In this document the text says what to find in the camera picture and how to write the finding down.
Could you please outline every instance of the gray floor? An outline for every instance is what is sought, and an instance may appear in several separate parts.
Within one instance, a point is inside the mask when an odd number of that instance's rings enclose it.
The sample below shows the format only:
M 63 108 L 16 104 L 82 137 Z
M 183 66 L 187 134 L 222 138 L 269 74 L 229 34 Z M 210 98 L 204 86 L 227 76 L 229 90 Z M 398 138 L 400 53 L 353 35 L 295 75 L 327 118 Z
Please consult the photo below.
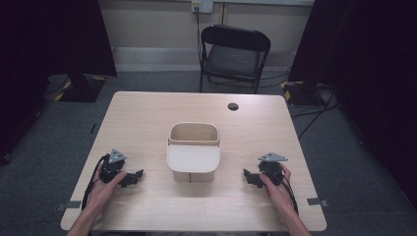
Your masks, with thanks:
M 284 72 L 266 72 L 273 77 Z M 259 93 L 282 94 L 285 79 L 261 82 Z M 51 79 L 49 89 L 65 76 Z M 124 72 L 109 78 L 96 103 L 57 102 L 47 96 L 42 115 L 0 167 L 0 235 L 65 235 L 59 203 L 70 200 L 108 104 L 118 90 L 197 92 L 199 72 Z M 205 83 L 205 92 L 250 93 Z M 323 90 L 329 98 L 329 90 Z M 319 110 L 289 107 L 292 115 Z M 300 134 L 315 115 L 294 118 Z M 314 235 L 417 235 L 417 214 L 386 169 L 363 148 L 353 123 L 339 107 L 326 111 L 300 139 L 328 228 Z

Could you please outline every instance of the chair leg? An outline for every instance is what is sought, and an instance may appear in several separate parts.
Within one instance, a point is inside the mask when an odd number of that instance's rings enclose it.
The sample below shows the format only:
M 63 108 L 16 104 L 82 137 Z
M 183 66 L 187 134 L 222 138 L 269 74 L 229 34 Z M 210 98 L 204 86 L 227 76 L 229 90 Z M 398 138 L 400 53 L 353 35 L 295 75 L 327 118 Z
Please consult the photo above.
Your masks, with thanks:
M 203 70 L 200 71 L 200 92 L 203 91 L 203 77 L 204 77 L 204 72 Z
M 260 81 L 256 81 L 255 82 L 255 89 L 254 89 L 254 94 L 257 94 L 258 92 L 258 86 L 260 85 Z

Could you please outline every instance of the chair backrest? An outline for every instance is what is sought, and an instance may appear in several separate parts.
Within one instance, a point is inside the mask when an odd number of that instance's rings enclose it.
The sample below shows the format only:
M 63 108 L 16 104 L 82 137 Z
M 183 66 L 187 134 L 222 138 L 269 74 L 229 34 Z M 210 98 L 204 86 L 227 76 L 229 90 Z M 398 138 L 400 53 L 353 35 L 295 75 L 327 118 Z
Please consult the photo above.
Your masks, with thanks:
M 263 33 L 253 29 L 213 25 L 203 29 L 202 44 L 205 43 L 252 51 L 269 52 L 270 41 Z

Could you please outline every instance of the electrical outlet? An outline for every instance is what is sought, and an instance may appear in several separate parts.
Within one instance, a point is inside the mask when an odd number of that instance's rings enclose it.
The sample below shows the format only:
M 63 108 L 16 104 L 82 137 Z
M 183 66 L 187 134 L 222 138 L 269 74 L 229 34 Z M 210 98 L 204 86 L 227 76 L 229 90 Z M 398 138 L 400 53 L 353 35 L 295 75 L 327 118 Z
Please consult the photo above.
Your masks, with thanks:
M 212 13 L 212 1 L 192 1 L 191 12 L 196 12 L 196 8 L 199 13 Z
M 202 1 L 192 1 L 191 2 L 191 12 L 196 12 L 196 8 L 199 9 L 199 12 L 202 12 L 203 11 L 202 5 L 203 5 Z

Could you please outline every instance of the black chair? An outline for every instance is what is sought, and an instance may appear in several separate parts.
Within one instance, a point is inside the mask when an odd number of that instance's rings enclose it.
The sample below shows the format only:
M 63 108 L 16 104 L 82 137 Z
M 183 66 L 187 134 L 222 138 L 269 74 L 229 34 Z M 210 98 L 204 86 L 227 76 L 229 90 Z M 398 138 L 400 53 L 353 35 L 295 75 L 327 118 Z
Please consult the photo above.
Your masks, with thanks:
M 212 45 L 209 53 L 207 45 Z M 200 91 L 203 77 L 210 81 L 213 76 L 251 83 L 257 93 L 270 49 L 266 35 L 252 29 L 214 25 L 203 29 L 202 49 Z

